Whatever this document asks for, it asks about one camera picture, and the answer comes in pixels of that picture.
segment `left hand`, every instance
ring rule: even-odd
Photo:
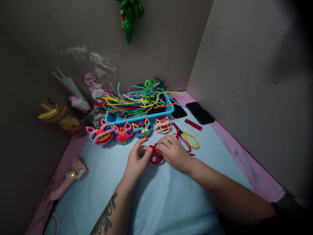
[[[142,145],[149,138],[138,140],[128,155],[128,161],[123,178],[130,184],[135,185],[141,174],[144,172],[149,159],[152,155],[152,148]],[[145,151],[144,156],[140,158],[139,153]]]

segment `finger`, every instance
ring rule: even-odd
[[[143,157],[142,157],[142,160],[144,162],[147,162],[149,161],[150,157],[152,155],[152,148],[151,147],[148,147],[148,149],[146,150],[146,152],[144,153]]]
[[[167,161],[169,158],[166,156],[166,152],[168,151],[168,147],[166,147],[164,144],[157,144],[156,145],[156,150],[160,151],[162,156],[165,158],[165,160]]]
[[[149,148],[149,146],[141,145],[138,152],[147,151]]]
[[[167,136],[164,136],[162,139],[160,139],[158,141],[159,144],[164,144],[166,147],[168,148],[171,148],[171,145],[173,144],[173,141],[172,139],[168,138]]]
[[[143,139],[141,139],[141,140],[138,140],[137,143],[135,143],[135,145],[134,145],[134,147],[133,147],[133,150],[138,151],[139,148],[140,148],[140,146],[141,146],[144,142],[148,141],[148,139],[149,139],[149,138],[143,138]]]

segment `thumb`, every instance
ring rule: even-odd
[[[145,162],[148,162],[149,159],[150,159],[150,157],[151,157],[151,155],[152,155],[152,148],[149,147],[149,148],[146,150],[146,152],[144,153],[142,159],[143,159]]]

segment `green toy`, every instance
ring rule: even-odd
[[[142,17],[144,14],[144,7],[138,0],[123,0],[122,2],[122,29],[126,32],[126,39],[128,44],[131,43],[134,32],[134,23],[136,18]]]

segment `tattoo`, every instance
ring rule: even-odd
[[[112,223],[108,219],[108,216],[110,216],[112,214],[112,208],[115,209],[114,199],[116,198],[116,196],[117,196],[117,193],[114,192],[109,203],[105,207],[100,218],[98,219],[94,228],[92,229],[90,235],[100,235],[102,232],[102,229],[104,229],[104,234],[106,234],[108,231],[108,228],[112,227]]]

